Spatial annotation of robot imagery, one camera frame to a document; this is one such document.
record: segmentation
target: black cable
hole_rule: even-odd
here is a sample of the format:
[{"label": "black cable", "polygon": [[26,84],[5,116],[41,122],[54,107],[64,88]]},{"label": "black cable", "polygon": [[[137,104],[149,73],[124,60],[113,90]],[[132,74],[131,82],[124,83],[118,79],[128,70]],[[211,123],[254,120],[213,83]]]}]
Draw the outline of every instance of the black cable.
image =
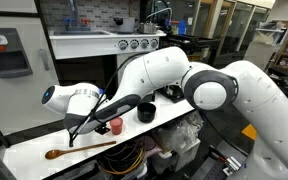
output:
[{"label": "black cable", "polygon": [[239,147],[235,146],[233,143],[231,143],[229,140],[227,140],[213,125],[213,123],[207,118],[206,114],[204,114],[204,112],[199,111],[199,114],[201,116],[201,118],[204,121],[207,121],[211,127],[214,129],[214,131],[227,143],[229,144],[232,148],[234,148],[235,150],[237,150],[238,152],[240,152],[241,154],[243,154],[245,157],[248,156],[248,153],[246,153],[245,151],[243,151],[242,149],[240,149]]},{"label": "black cable", "polygon": [[144,55],[147,54],[148,52],[142,52],[142,53],[137,53],[134,54],[130,57],[128,57],[114,72],[114,74],[111,76],[110,80],[107,83],[106,88],[104,89],[103,93],[101,94],[100,98],[98,99],[97,103],[95,104],[94,108],[91,110],[91,112],[84,118],[84,120],[77,126],[77,128],[73,131],[73,133],[70,133],[70,141],[69,141],[69,146],[73,147],[73,142],[76,139],[76,137],[79,135],[79,133],[77,133],[78,129],[87,121],[88,118],[90,119],[94,119],[95,117],[95,112],[97,110],[97,108],[101,105],[100,102],[104,96],[104,94],[106,93],[106,90],[110,87],[110,85],[112,84],[112,81],[114,79],[114,77],[117,75],[117,73],[119,72],[120,69],[122,69],[122,67],[131,59],[133,59],[134,57],[140,56],[140,55]]}]

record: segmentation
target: white countertop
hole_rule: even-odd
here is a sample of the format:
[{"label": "white countertop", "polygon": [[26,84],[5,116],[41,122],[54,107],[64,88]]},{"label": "white countertop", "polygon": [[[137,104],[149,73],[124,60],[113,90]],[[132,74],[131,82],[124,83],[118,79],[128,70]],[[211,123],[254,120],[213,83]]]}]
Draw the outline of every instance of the white countertop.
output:
[{"label": "white countertop", "polygon": [[193,110],[186,100],[174,104],[158,93],[153,104],[157,110],[155,119],[149,124],[138,120],[137,109],[134,108],[121,116],[124,123],[123,132],[120,135],[114,136],[111,132],[100,135],[93,131],[86,135],[79,135],[74,141],[74,148],[114,140],[117,141],[115,145],[66,154],[54,160],[45,159],[45,153],[49,150],[70,149],[68,147],[69,135],[64,129],[13,145],[5,152],[0,152],[0,157],[17,179],[43,179]]},{"label": "white countertop", "polygon": [[64,36],[54,36],[50,35],[50,39],[114,39],[114,38],[145,38],[145,37],[162,37],[166,36],[163,31],[158,30],[156,34],[115,34],[108,31],[101,31],[107,34],[99,35],[64,35]]}]

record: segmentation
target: kitchen sink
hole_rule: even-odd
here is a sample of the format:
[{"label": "kitchen sink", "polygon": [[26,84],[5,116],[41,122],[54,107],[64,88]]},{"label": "kitchen sink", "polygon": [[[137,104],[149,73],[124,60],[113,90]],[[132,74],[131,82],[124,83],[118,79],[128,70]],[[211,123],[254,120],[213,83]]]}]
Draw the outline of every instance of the kitchen sink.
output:
[{"label": "kitchen sink", "polygon": [[103,31],[55,31],[54,36],[78,36],[78,35],[109,35]]}]

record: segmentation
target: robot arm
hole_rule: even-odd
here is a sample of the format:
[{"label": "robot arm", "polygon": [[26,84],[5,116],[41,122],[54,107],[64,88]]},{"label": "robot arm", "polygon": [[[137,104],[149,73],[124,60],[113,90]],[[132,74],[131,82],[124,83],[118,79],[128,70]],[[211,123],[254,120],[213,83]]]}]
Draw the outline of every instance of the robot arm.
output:
[{"label": "robot arm", "polygon": [[[194,108],[210,111],[233,103],[257,130],[246,165],[229,179],[288,179],[288,99],[263,71],[247,61],[217,70],[206,64],[189,63],[185,53],[176,47],[142,56],[127,65],[113,99],[97,109],[97,120],[89,119],[80,134],[128,112],[150,91],[177,80]],[[99,93],[91,86],[90,90]],[[49,93],[47,100],[42,100],[46,107],[66,113],[64,124],[69,132],[81,122],[78,117],[85,118],[98,99],[96,95],[76,94],[79,87],[51,87],[45,93]]]}]

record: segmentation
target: white table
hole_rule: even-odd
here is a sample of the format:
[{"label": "white table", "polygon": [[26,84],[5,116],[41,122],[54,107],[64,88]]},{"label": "white table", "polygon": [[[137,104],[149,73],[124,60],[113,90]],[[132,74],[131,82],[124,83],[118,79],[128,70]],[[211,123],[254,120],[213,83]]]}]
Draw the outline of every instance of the white table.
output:
[{"label": "white table", "polygon": [[186,100],[174,104],[158,93],[153,104],[157,107],[157,111],[155,119],[149,124],[138,120],[137,109],[134,108],[121,116],[124,123],[120,135],[114,136],[111,132],[100,135],[93,131],[86,135],[79,135],[74,141],[74,148],[114,140],[117,141],[115,145],[66,154],[54,160],[45,159],[45,153],[49,150],[70,149],[69,135],[64,129],[13,145],[5,152],[0,152],[0,157],[17,179],[43,179],[193,110]]}]

